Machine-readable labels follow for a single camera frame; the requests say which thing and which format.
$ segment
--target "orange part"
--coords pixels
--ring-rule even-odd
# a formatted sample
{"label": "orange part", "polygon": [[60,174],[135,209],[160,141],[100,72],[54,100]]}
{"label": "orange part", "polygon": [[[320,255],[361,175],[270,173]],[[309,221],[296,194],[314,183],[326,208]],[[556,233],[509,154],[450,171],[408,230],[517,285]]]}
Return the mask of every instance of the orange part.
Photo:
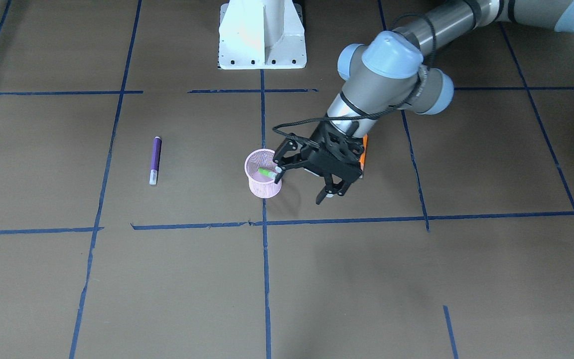
{"label": "orange part", "polygon": [[360,169],[364,171],[365,169],[365,158],[367,157],[367,139],[368,135],[362,137],[362,145],[365,146],[365,151],[360,155]]}

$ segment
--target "brown floor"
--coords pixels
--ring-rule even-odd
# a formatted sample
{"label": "brown floor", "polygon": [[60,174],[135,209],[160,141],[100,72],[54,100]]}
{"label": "brown floor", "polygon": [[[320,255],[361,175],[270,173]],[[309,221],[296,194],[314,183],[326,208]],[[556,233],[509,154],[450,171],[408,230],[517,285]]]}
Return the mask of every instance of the brown floor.
{"label": "brown floor", "polygon": [[0,358],[574,358],[574,34],[463,36],[344,198],[263,202],[247,154],[441,1],[310,0],[306,68],[265,71],[217,69],[223,2],[0,0]]}

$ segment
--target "pen holder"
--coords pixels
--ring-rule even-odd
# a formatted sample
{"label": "pen holder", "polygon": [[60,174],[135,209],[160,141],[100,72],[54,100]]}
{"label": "pen holder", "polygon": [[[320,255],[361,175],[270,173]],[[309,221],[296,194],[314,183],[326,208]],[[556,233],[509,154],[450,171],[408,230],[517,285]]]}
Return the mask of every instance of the pen holder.
{"label": "pen holder", "polygon": [[274,183],[273,179],[258,172],[260,168],[269,170],[275,167],[273,150],[262,148],[249,154],[245,160],[245,174],[249,179],[251,193],[260,198],[271,198],[278,194],[283,186],[283,180]]}

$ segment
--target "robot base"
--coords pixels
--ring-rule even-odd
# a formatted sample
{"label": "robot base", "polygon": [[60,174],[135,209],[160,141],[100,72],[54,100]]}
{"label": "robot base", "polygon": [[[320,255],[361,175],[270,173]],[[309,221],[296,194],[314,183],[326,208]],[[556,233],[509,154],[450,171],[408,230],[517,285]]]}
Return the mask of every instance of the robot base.
{"label": "robot base", "polygon": [[230,0],[223,4],[219,67],[304,68],[307,52],[301,16],[300,5],[291,0]]}

